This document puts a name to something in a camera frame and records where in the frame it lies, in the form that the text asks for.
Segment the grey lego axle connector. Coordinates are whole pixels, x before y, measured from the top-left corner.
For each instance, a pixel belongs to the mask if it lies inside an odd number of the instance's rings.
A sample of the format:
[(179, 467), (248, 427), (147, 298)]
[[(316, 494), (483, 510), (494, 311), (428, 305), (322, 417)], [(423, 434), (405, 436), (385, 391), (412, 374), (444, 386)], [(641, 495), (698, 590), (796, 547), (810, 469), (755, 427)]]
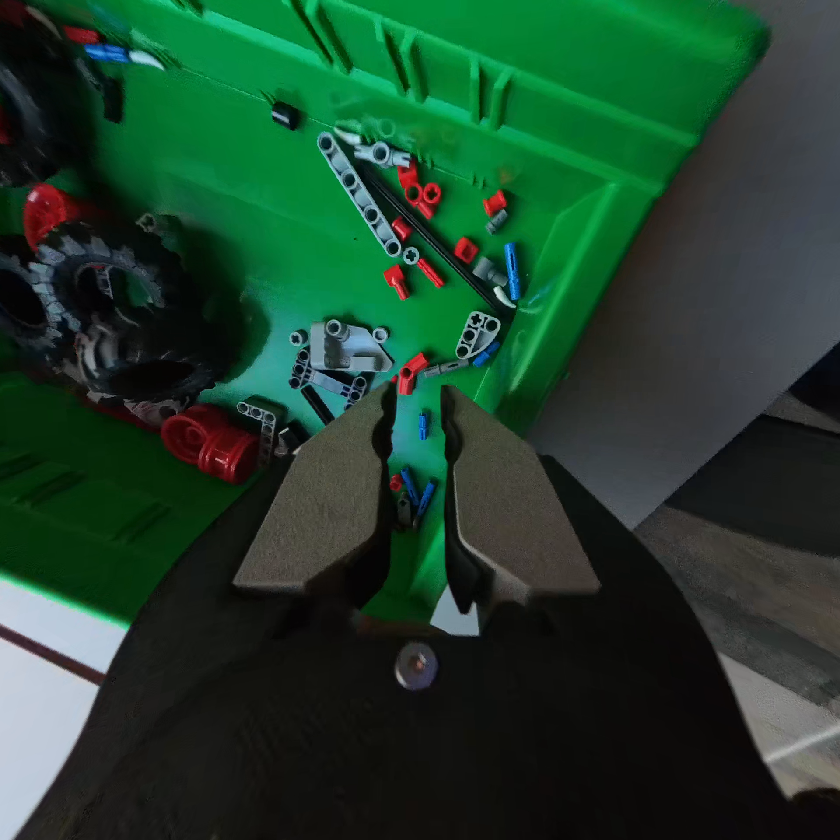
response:
[(398, 150), (384, 141), (377, 141), (371, 144), (357, 144), (353, 147), (353, 156), (358, 161), (372, 163), (382, 169), (393, 167), (408, 168), (413, 160), (408, 152)]

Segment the black rubber lego tire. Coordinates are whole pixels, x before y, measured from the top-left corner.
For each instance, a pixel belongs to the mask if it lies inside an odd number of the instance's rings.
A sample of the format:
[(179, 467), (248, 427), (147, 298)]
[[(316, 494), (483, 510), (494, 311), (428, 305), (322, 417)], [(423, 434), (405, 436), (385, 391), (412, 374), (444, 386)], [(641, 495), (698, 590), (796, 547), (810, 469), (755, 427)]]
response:
[(104, 404), (192, 405), (246, 371), (269, 322), (249, 291), (218, 290), (207, 301), (156, 307), (149, 295), (114, 288), (79, 331), (59, 373)]
[(54, 360), (65, 334), (37, 293), (28, 262), (13, 250), (1, 253), (1, 332), (23, 350)]
[(137, 224), (62, 223), (38, 245), (30, 269), (47, 313), (73, 332), (100, 320), (135, 326), (201, 307), (181, 257)]
[(76, 54), (28, 2), (2, 2), (2, 187), (47, 181), (87, 156), (88, 96)]

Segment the green plastic bin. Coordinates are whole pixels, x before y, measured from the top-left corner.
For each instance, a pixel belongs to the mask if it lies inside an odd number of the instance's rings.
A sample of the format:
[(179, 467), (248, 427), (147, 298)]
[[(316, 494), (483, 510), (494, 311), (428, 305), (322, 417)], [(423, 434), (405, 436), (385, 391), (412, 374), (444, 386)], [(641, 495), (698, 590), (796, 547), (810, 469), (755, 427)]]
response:
[[(317, 146), (338, 126), (408, 152), (442, 198), (426, 220), (396, 167), (374, 172), (454, 253), (461, 237), (507, 270), (521, 298), (482, 367), (418, 377), (398, 402), (391, 470), (419, 492), (445, 481), (440, 387), (453, 383), (518, 433), (536, 419), (637, 231), (732, 94), (767, 53), (770, 27), (734, 2), (28, 2), (58, 27), (151, 53), (166, 71), (91, 60), (71, 42), (87, 94), (87, 156), (45, 183), (87, 202), (81, 219), (158, 218), (201, 301), (251, 292), (269, 322), (248, 369), (195, 403), (260, 396), (308, 433), (323, 425), (288, 380), (289, 342), (312, 322), (386, 327), (388, 373), (416, 354), (454, 361), (468, 315), (498, 318), (413, 231), (445, 281), (390, 258)], [(121, 78), (124, 120), (103, 118), (100, 78)], [(299, 109), (291, 132), (270, 106)], [(362, 161), (337, 138), (354, 169)], [(23, 206), (2, 187), (2, 249), (30, 264)], [(388, 223), (398, 216), (368, 186)], [(509, 219), (490, 236), (483, 199)], [(383, 271), (399, 265), (411, 297)], [(56, 359), (2, 335), (2, 580), (131, 624), (176, 558), (242, 488), (165, 452), (149, 426), (177, 404), (104, 404)], [(432, 415), (418, 439), (421, 411)]]

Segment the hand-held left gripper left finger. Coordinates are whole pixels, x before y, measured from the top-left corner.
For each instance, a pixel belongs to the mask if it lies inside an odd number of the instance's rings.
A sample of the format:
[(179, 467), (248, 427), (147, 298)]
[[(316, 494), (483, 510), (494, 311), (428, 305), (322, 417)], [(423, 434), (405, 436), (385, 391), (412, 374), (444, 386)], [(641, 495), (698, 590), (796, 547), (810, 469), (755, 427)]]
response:
[(391, 568), (396, 402), (396, 385), (384, 383), (299, 448), (234, 577), (237, 589), (355, 608), (380, 591)]

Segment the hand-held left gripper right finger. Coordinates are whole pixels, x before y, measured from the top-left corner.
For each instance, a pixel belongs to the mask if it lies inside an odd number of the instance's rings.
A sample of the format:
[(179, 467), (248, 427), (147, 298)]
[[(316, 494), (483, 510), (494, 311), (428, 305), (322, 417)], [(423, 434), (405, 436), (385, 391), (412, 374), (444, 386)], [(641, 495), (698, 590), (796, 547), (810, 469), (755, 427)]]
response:
[(594, 595), (601, 583), (534, 449), (453, 385), (440, 390), (448, 588), (464, 614)]

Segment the red angled lego connector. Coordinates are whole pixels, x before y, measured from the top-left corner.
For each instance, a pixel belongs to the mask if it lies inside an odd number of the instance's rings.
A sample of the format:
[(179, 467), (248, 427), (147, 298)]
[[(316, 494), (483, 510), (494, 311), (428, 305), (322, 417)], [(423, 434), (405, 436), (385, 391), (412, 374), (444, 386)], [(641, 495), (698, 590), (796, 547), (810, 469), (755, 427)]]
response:
[(425, 353), (417, 353), (399, 370), (396, 376), (397, 393), (399, 396), (411, 396), (417, 386), (419, 375), (429, 366), (429, 360)]

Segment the large grey lego panel piece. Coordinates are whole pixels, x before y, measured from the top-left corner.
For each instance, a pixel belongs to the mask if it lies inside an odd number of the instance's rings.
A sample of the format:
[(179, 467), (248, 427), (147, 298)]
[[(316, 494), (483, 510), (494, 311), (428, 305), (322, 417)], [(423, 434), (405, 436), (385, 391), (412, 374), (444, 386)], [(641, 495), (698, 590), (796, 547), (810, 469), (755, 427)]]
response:
[(386, 373), (394, 360), (371, 331), (335, 318), (312, 322), (309, 331), (311, 365), (319, 371)]

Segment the grey L-shaped lego beam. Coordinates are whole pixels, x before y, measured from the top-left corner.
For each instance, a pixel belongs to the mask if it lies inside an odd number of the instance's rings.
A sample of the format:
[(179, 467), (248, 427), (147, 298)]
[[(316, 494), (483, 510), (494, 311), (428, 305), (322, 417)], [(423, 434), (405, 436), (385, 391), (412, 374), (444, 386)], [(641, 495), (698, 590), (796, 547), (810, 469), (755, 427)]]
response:
[(252, 395), (237, 402), (236, 409), (240, 416), (257, 424), (259, 431), (257, 466), (267, 467), (276, 448), (277, 406), (263, 397)]

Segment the long grey lego beam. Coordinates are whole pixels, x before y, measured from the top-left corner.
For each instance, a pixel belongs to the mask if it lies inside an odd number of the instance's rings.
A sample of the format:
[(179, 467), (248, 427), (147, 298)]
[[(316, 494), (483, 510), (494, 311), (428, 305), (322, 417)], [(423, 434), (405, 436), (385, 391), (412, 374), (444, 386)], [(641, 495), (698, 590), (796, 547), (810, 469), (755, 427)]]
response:
[(329, 131), (320, 132), (317, 146), (331, 173), (337, 178), (377, 243), (390, 258), (400, 257), (403, 253), (401, 240), (343, 152), (336, 137)]

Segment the dark grey lego beam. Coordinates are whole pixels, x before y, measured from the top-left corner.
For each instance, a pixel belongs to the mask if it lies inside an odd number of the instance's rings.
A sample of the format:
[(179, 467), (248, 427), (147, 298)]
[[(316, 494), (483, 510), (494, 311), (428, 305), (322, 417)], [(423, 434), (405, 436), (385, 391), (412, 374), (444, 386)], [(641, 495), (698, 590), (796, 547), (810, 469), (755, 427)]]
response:
[(362, 374), (352, 376), (348, 380), (346, 377), (342, 379), (334, 374), (316, 370), (310, 362), (308, 347), (298, 350), (288, 384), (294, 391), (301, 390), (305, 385), (321, 388), (341, 397), (345, 406), (356, 404), (368, 392), (370, 386), (368, 379)]

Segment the long black lego axle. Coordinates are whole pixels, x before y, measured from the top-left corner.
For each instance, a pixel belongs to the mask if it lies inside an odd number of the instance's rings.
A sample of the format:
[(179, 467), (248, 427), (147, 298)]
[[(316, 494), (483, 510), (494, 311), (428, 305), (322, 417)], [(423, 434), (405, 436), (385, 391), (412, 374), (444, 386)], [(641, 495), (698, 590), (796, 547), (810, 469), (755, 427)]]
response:
[(396, 215), (403, 217), (424, 243), (497, 314), (502, 322), (510, 323), (513, 320), (515, 311), (500, 302), (493, 292), (484, 286), (478, 278), (469, 273), (467, 268), (462, 266), (451, 249), (436, 236), (422, 218), (414, 213), (406, 200), (396, 195), (391, 187), (385, 184), (382, 178), (374, 172), (372, 164), (361, 162), (359, 171), (362, 181), (371, 192), (381, 198)]

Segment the red lego wheel rim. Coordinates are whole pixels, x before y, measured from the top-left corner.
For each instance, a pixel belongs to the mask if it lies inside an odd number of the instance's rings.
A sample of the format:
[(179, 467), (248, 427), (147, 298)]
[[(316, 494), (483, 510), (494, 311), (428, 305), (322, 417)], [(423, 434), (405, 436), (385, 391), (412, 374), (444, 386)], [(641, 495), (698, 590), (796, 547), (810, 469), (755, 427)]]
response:
[(258, 468), (258, 435), (219, 406), (199, 403), (168, 417), (161, 440), (175, 458), (231, 485), (244, 484)]
[(28, 192), (23, 206), (24, 237), (35, 253), (40, 243), (63, 223), (74, 222), (90, 211), (87, 202), (42, 182)]

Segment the grey curved triangular lego beam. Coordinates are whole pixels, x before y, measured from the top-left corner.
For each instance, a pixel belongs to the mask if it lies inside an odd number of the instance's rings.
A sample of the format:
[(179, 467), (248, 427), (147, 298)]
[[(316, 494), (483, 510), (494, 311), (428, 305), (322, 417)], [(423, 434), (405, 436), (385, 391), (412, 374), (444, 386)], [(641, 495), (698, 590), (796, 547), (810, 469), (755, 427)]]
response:
[(489, 348), (496, 341), (500, 328), (501, 322), (496, 316), (483, 311), (472, 311), (458, 338), (455, 350), (456, 359), (468, 361)]

